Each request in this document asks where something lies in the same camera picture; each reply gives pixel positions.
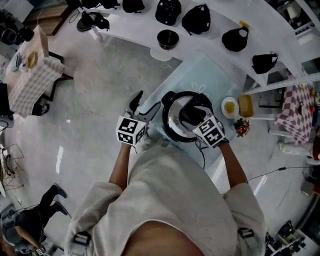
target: white curved shelf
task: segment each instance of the white curved shelf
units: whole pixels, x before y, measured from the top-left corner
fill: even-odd
[[[229,18],[210,10],[211,26],[208,32],[200,35],[190,36],[182,27],[182,17],[198,3],[190,0],[180,0],[182,13],[177,19],[174,26],[166,26],[158,22],[155,13],[158,0],[144,0],[145,10],[142,13],[126,13],[121,6],[118,9],[105,9],[102,6],[88,9],[88,12],[101,12],[110,14],[110,30],[98,31],[109,36],[131,41],[148,48],[164,51],[159,47],[157,35],[161,30],[170,29],[178,33],[180,40],[178,45],[170,50],[168,54],[179,60],[184,60],[190,53],[195,50],[203,51],[210,57],[220,68],[229,75],[235,82],[242,85],[246,74],[252,77],[261,86],[267,85],[268,74],[256,74],[252,68],[252,57],[259,54],[267,54],[272,49],[268,48],[263,40],[260,40],[255,33],[249,32],[248,43],[244,50],[240,52],[231,52],[222,44],[222,35],[231,30],[239,28]]]
[[[294,29],[264,0],[206,0],[212,10],[235,23],[244,21],[255,37],[264,41],[270,51],[279,54],[295,77],[303,76],[299,59],[299,44]]]

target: white plate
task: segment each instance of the white plate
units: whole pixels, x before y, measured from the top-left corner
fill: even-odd
[[[233,113],[228,113],[226,111],[225,104],[227,102],[233,102],[234,103],[234,112]],[[239,116],[239,104],[238,104],[237,100],[235,98],[232,98],[232,97],[226,97],[221,103],[221,111],[222,111],[223,115],[228,119],[237,118]]]

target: gray floor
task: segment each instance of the gray floor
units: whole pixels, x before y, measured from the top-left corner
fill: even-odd
[[[24,188],[12,191],[21,206],[8,195],[17,209],[39,203],[42,194],[58,183],[68,194],[60,201],[72,214],[90,185],[107,181],[111,174],[120,148],[115,126],[125,101],[138,90],[144,90],[142,101],[146,99],[180,64],[175,59],[157,61],[149,49],[119,39],[108,38],[102,46],[90,34],[77,32],[75,25],[65,24],[49,42],[49,49],[64,56],[66,65],[75,70],[74,81],[59,84],[48,114],[16,116],[15,126],[5,131],[5,144],[19,145],[24,154],[19,161],[25,169]],[[250,124],[245,138],[231,142],[249,179],[280,167],[305,166],[303,156],[278,150],[278,138],[268,134],[268,122]],[[289,169],[269,175],[257,192],[271,233],[287,220],[296,223],[306,209],[310,199],[300,192],[302,181],[301,169]],[[214,182],[221,193],[229,188],[225,171]],[[259,178],[250,182],[254,190],[259,182]],[[69,220],[57,213],[45,228],[57,245],[63,246]]]

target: small plant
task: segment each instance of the small plant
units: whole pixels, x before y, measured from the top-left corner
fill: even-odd
[[[243,120],[243,118],[238,119],[233,126],[235,128],[235,132],[237,133],[237,138],[247,135],[247,133],[250,131],[249,122]]]

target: black bowl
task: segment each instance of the black bowl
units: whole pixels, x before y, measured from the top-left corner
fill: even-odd
[[[159,46],[164,50],[175,48],[179,41],[178,34],[170,29],[160,31],[156,38],[158,39]]]

